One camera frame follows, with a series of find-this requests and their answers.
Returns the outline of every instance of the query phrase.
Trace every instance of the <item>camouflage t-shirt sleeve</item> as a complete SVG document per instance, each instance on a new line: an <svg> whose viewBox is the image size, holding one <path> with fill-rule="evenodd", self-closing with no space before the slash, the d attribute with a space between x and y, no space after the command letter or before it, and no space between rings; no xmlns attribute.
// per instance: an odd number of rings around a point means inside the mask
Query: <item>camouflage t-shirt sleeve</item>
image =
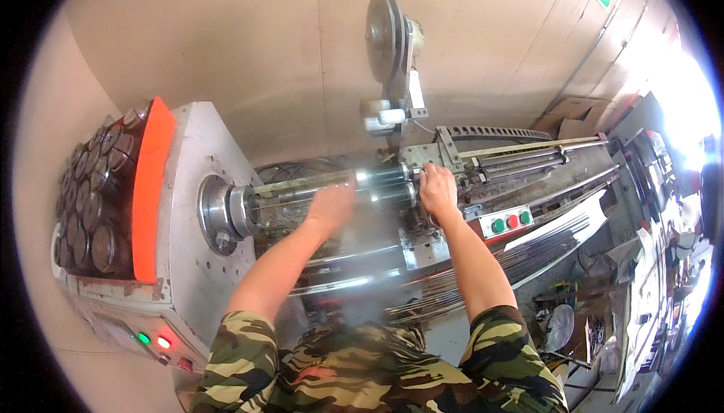
<svg viewBox="0 0 724 413"><path fill-rule="evenodd" d="M520 311L496 306L470 325L460 369L504 411L567 411L563 389L541 361Z"/></svg>
<svg viewBox="0 0 724 413"><path fill-rule="evenodd" d="M273 325L255 312L230 312L213 340L189 411L262 411L278 366Z"/></svg>

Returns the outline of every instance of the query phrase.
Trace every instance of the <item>machine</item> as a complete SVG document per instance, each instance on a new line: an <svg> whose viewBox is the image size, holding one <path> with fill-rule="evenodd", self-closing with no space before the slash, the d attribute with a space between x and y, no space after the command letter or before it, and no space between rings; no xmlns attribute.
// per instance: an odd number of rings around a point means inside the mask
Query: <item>machine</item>
<svg viewBox="0 0 724 413"><path fill-rule="evenodd" d="M424 163L454 173L458 207L514 287L605 221L600 200L620 162L604 135L555 141L529 129L461 124L435 127L428 143L406 145L410 126L424 128L418 121L429 118L414 68L422 26L395 0L371 0L365 38L382 93L360 101L360 120L387 148L364 164L265 184L210 102L168 110L160 98L80 145L61 181L51 256L58 282L99 336L202 372L245 272L301 222L317 189L350 176L359 203L353 223L313 256L291 293L310 313L372 292L385 299L379 313L390 323L424 323L463 308L445 236L419 201ZM116 133L134 135L135 143L124 149L114 137L106 144ZM104 144L116 152L104 152ZM122 168L119 158L135 167ZM81 199L68 192L86 181ZM113 189L127 193L116 193L105 213L88 205L89 197L94 204L113 197ZM78 235L85 243L70 251Z"/></svg>

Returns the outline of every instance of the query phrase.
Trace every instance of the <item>hand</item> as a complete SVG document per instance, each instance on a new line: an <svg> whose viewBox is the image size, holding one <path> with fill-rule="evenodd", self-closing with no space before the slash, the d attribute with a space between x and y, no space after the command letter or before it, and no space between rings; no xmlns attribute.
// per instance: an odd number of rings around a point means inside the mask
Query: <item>hand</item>
<svg viewBox="0 0 724 413"><path fill-rule="evenodd" d="M462 218L457 209L457 186L450 170L433 164L422 164L420 199L425 210L435 216L440 225Z"/></svg>
<svg viewBox="0 0 724 413"><path fill-rule="evenodd" d="M317 190L305 222L320 226L329 237L350 219L354 202L355 178L352 176L347 182Z"/></svg>

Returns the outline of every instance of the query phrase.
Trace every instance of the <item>wall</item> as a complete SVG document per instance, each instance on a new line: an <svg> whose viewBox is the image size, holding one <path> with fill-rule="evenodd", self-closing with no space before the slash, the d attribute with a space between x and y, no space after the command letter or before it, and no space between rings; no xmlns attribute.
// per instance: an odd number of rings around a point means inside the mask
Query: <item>wall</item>
<svg viewBox="0 0 724 413"><path fill-rule="evenodd" d="M365 134L357 112L360 98L380 91L363 37L368 1L69 0L67 12L88 65L120 109L157 94L171 107L213 101L258 165L385 145ZM398 2L424 28L416 64L430 126L530 126L609 13L595 0ZM638 80L623 88L630 71L618 62L623 41L635 28L673 19L666 9L642 19L646 5L622 1L566 94L617 102L622 89L624 101L638 90Z"/></svg>
<svg viewBox="0 0 724 413"><path fill-rule="evenodd" d="M109 114L120 117L61 12L35 57L17 131L12 201L23 277L47 341L92 411L174 411L179 405L169 372L99 341L51 273L58 176L75 144Z"/></svg>

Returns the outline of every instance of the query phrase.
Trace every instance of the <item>indicator light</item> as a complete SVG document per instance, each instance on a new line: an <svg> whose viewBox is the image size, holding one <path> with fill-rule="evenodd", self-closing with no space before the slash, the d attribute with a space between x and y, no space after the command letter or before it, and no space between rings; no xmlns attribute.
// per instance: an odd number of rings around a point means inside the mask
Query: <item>indicator light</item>
<svg viewBox="0 0 724 413"><path fill-rule="evenodd" d="M168 341L168 339L158 336L158 339L156 340L158 342L158 345L163 349L168 349L171 347L171 343Z"/></svg>

